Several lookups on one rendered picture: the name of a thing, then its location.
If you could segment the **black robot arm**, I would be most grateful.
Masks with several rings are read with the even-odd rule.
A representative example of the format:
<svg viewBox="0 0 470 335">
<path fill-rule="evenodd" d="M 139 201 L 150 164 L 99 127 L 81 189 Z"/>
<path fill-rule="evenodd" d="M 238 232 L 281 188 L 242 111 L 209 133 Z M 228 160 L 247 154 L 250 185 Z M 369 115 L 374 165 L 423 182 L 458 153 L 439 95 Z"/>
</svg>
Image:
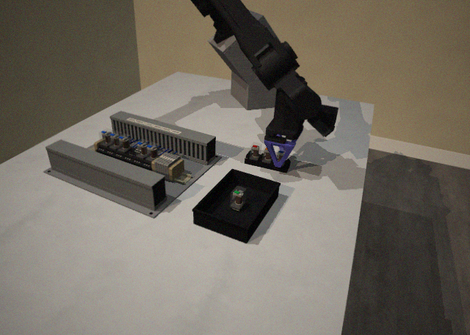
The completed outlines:
<svg viewBox="0 0 470 335">
<path fill-rule="evenodd" d="M 280 43 L 277 37 L 273 37 L 241 0 L 191 1 L 203 17 L 209 15 L 214 21 L 213 26 L 217 30 L 215 43 L 234 35 L 263 85 L 268 90 L 277 89 L 275 99 L 287 105 L 283 129 L 298 132 L 307 120 L 323 137 L 334 131 L 339 108 L 322 104 L 321 98 L 307 85 L 305 78 L 296 72 L 300 65 L 292 47 L 286 41 Z M 267 44 L 269 46 L 255 57 L 254 54 Z"/>
</svg>

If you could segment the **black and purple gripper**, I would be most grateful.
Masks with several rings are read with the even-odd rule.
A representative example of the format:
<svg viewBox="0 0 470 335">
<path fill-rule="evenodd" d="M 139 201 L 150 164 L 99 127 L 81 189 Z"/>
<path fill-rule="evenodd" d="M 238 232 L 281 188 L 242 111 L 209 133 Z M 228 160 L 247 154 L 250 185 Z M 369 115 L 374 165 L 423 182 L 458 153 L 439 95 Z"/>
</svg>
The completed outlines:
<svg viewBox="0 0 470 335">
<path fill-rule="evenodd" d="M 287 157 L 295 147 L 298 137 L 303 131 L 303 126 L 298 132 L 283 129 L 285 107 L 287 107 L 286 104 L 275 100 L 274 118 L 266 128 L 266 135 L 264 137 L 264 143 L 272 157 L 274 166 L 278 168 L 281 168 L 283 163 L 286 161 Z M 282 135 L 286 137 L 282 137 Z M 291 142 L 286 140 L 291 140 Z M 274 145 L 286 150 L 280 161 L 277 160 L 275 155 L 275 150 L 273 148 Z"/>
</svg>

